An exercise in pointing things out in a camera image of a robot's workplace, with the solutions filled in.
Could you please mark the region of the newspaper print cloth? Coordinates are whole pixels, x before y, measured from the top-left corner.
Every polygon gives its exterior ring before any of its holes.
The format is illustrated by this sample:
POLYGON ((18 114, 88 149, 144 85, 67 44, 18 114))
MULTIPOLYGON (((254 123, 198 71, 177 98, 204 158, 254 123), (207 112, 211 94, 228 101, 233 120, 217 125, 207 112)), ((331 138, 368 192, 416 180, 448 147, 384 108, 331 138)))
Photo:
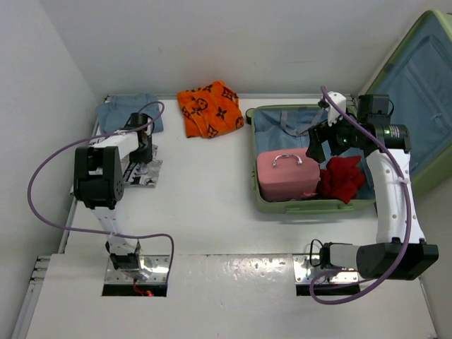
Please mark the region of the newspaper print cloth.
POLYGON ((97 143, 91 142, 89 146, 87 178, 90 181, 114 189, 156 186, 162 167, 162 161, 156 158, 157 146, 153 145, 153 160, 148 164, 129 161, 129 154, 138 148, 135 133, 115 135, 97 143))

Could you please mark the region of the red garment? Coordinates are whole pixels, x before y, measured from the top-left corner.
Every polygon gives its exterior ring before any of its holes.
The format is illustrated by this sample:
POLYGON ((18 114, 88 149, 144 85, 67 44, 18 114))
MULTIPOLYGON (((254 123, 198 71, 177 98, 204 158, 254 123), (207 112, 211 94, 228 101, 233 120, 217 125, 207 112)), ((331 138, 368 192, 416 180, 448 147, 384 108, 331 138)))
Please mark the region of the red garment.
POLYGON ((358 164, 362 157, 332 157, 325 169, 320 170, 316 192, 321 198, 335 199, 348 204, 364 186, 365 175, 358 164))

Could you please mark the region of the pink vanity case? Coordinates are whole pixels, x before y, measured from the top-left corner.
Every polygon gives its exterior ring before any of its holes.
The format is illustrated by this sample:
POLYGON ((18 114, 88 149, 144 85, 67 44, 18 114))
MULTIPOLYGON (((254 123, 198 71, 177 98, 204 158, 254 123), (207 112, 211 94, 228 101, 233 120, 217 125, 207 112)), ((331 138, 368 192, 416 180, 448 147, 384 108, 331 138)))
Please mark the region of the pink vanity case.
POLYGON ((306 148, 263 152, 256 171, 261 197, 268 202, 311 198, 320 181, 320 165, 307 157, 306 148))

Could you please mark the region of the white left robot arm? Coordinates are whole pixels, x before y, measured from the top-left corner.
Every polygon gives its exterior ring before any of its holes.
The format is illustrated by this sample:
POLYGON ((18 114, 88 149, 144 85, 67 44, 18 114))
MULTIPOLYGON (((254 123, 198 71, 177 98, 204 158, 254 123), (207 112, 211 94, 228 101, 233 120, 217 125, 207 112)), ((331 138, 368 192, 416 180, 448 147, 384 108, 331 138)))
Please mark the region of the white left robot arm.
POLYGON ((125 235, 126 219, 120 210, 125 189, 121 161, 126 158, 132 168, 139 169, 153 161, 153 127, 147 114, 135 112, 114 136, 75 151, 74 196, 107 233, 106 249, 114 269, 137 281, 147 280, 152 269, 145 263, 140 242, 125 235))

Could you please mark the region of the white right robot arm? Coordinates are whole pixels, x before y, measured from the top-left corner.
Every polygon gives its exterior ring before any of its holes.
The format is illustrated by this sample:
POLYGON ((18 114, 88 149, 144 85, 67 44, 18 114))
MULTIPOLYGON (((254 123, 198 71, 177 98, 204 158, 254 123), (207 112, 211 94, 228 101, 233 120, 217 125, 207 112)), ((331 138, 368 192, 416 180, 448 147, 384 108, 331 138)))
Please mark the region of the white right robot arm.
POLYGON ((371 174, 378 229, 373 244, 329 242, 320 250, 322 269, 352 268, 364 279, 414 280, 439 258, 421 230, 410 181, 411 142, 407 126, 392 124, 394 105, 388 95, 362 95, 357 114, 347 113, 347 100, 324 91, 319 107, 328 117, 309 128, 307 157, 323 162, 323 143, 337 158, 356 148, 371 174))

